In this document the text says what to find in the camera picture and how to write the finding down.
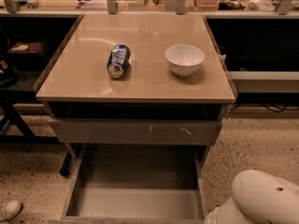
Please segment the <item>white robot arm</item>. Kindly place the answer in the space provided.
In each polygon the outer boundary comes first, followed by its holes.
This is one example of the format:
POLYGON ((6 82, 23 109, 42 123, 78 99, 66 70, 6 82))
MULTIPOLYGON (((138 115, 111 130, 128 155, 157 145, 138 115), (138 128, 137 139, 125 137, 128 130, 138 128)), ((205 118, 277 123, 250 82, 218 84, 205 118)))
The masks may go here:
POLYGON ((232 197, 204 224, 299 224, 299 186, 262 171, 242 171, 233 179, 232 197))

